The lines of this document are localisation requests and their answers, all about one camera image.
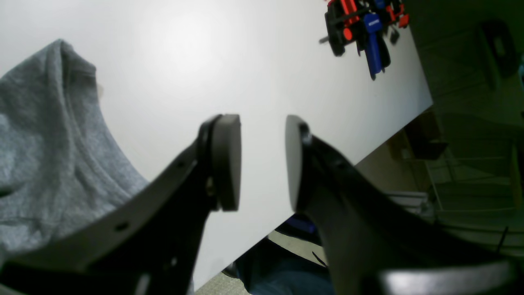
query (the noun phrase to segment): blue object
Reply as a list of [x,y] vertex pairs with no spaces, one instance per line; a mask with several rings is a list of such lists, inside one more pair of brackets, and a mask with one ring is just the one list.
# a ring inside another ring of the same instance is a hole
[[375,6],[378,9],[386,9],[386,2],[384,0],[375,0]]
[[369,72],[373,77],[375,74],[382,71],[382,60],[380,59],[380,49],[377,42],[376,32],[382,30],[382,23],[376,14],[366,14],[364,16],[364,24],[366,30],[369,33],[369,37],[366,44],[366,58]]
[[370,34],[382,30],[382,23],[376,14],[366,14],[364,16],[364,25],[366,25],[366,30]]
[[296,229],[305,231],[308,234],[313,234],[316,231],[316,227],[313,222],[297,219],[297,218],[294,218],[293,216],[289,217],[286,223]]

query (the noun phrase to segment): tiled floor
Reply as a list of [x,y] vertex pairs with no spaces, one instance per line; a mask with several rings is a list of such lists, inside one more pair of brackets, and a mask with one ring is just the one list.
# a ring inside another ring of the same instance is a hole
[[[387,144],[381,145],[358,163],[356,167],[371,183],[382,191],[420,191],[429,182],[425,167],[420,166],[420,163],[407,163],[392,159]],[[315,263],[318,263],[318,261],[312,252],[315,252],[322,261],[326,261],[322,248],[312,243],[287,237],[275,231],[269,235],[269,239],[281,247]],[[222,273],[211,279],[197,290],[195,294],[248,295],[240,280],[232,279]]]

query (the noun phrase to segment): blue jeans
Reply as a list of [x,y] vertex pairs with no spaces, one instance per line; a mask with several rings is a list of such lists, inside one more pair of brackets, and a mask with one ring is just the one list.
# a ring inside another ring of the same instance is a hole
[[335,295],[326,268],[264,239],[236,261],[252,295]]

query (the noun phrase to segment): gray t-shirt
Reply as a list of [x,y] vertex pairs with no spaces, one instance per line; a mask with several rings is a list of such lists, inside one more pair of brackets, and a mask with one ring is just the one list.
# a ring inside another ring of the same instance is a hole
[[57,40],[0,79],[0,268],[147,185],[105,125],[95,71]]

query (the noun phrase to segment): white table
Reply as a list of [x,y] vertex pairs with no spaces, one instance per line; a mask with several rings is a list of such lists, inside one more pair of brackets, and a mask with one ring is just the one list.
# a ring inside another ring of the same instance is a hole
[[342,58],[318,44],[325,11],[322,0],[0,0],[0,75],[71,43],[96,65],[107,125],[150,180],[206,118],[241,115],[240,209],[209,217],[199,288],[292,214],[287,114],[357,163],[432,103],[410,30],[373,82],[354,44]]

